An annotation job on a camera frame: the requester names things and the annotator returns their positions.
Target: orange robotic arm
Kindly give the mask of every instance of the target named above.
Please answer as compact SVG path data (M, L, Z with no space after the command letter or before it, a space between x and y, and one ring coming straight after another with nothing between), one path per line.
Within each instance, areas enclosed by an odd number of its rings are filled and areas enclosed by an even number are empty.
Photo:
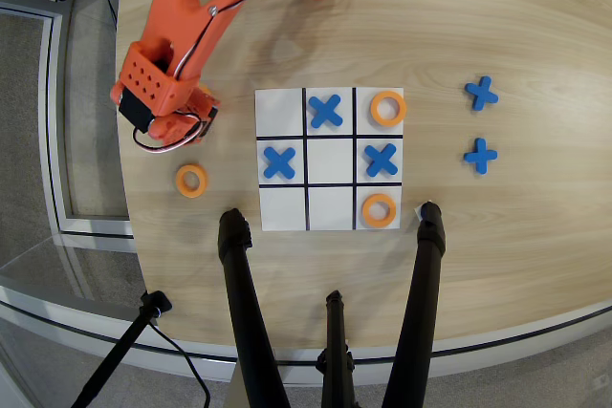
M132 43L111 98L135 126L134 141L161 153L208 131L219 101L199 87L202 69L246 0L153 0L141 40ZM161 140L150 147L137 132Z

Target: black tripod leg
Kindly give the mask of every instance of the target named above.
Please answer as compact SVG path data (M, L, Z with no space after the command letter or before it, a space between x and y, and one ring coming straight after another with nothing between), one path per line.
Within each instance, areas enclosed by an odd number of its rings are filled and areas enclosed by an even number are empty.
M322 408L355 408L353 386L353 356L348 352L344 334L344 304L342 295L335 290L327 299L327 348L317 360L317 369L323 373Z
M424 204L421 215L404 324L382 408L418 408L425 400L446 237L436 204Z
M119 366L149 321L154 317L159 317L163 312L172 309L172 305L160 291L143 295L142 302L144 306L141 307L141 313L85 383L72 408L85 408L88 406L98 396L99 391L102 390L108 378L111 377Z
M251 279L247 260L247 248L252 246L249 224L238 209L223 214L219 224L219 258L249 405L289 408Z

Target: gray floor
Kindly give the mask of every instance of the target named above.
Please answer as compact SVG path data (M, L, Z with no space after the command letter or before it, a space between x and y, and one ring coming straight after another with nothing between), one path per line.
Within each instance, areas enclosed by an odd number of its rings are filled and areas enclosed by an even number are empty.
M115 9L118 0L112 0ZM50 239L37 140L40 24L0 15L0 275L100 302L136 307L144 291L135 254L59 250ZM106 0L76 0L66 69L68 179L76 215L127 216L115 108L115 31ZM612 331L548 353L468 374L432 379L429 407L612 406ZM0 320L0 361L40 407L69 406L100 359ZM227 385L210 383L211 406ZM358 387L363 408L380 406L384 386ZM292 406L320 406L320 388L289 389ZM122 365L92 406L196 407L196 381Z

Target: orange o ring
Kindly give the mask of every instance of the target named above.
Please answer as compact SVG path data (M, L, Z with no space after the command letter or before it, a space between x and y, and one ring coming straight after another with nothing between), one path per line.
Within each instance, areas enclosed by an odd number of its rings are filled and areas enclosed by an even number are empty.
M398 103L398 115L396 115L394 118L383 118L381 117L381 114L379 114L379 105L381 105L383 99L387 97L395 100ZM370 112L372 112L372 117L374 120L378 124L386 126L387 128L400 124L402 121L404 121L407 111L408 108L405 105L404 98L394 91L383 91L382 93L378 93L372 100L372 105L370 106Z
M198 186L191 188L185 182L185 175L192 172L198 177ZM197 198L201 196L207 189L208 176L207 171L204 170L200 164L186 164L176 173L176 186L179 188L181 194L187 198Z
M376 203L383 203L389 206L389 212L383 219L376 220L370 215L370 208ZM395 220L396 212L397 207L395 206L395 203L387 195L372 195L367 200L365 200L365 203L363 203L363 219L368 225L372 226L373 228L384 228L386 226L389 226L391 222Z

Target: blue x piece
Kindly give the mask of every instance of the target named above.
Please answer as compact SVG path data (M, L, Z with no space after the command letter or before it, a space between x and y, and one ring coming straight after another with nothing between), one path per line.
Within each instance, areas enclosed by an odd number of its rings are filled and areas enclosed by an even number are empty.
M398 149L392 143L388 143L382 152L379 152L372 145L365 147L365 154L372 159L372 163L365 171L367 172L367 175L370 177L376 177L377 174L384 169L392 176L395 176L398 173L398 168L390 160L391 157L395 155L397 150Z
M272 147L268 147L266 150L264 150L264 156L270 161L270 165L264 171L264 176L266 179L271 179L276 173L282 174L287 179L292 179L295 177L295 171L289 165L289 161L295 156L294 148L289 147L283 153L278 155L276 150L274 150Z
M478 174L487 174L488 161L497 160L497 152L495 150L487 150L487 141L481 138L476 139L476 151L466 153L466 162L476 164Z
M485 104L496 104L499 102L499 96L491 91L491 84L493 80L490 76L483 76L480 79L480 85L474 83L468 83L466 85L466 91L471 95L474 95L474 105L472 108L476 112L480 112L485 108Z
M317 111L311 123L313 128L320 128L321 124L328 119L334 126L342 125L342 117L335 112L336 107L340 104L340 96L333 95L327 102L321 101L318 97L311 97L308 103Z

